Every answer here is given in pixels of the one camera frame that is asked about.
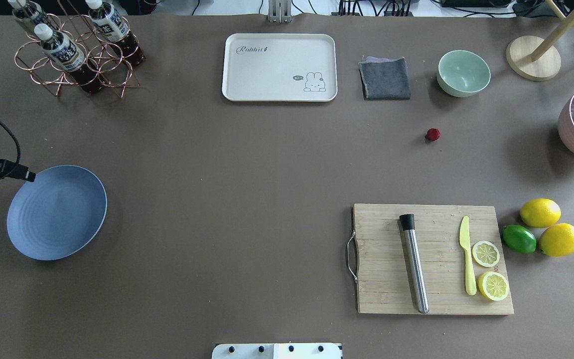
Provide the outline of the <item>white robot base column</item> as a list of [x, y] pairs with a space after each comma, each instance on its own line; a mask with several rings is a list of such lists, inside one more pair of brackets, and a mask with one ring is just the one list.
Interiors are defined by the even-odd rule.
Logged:
[[212, 350], [212, 359], [342, 359], [337, 343], [250, 343], [221, 344]]

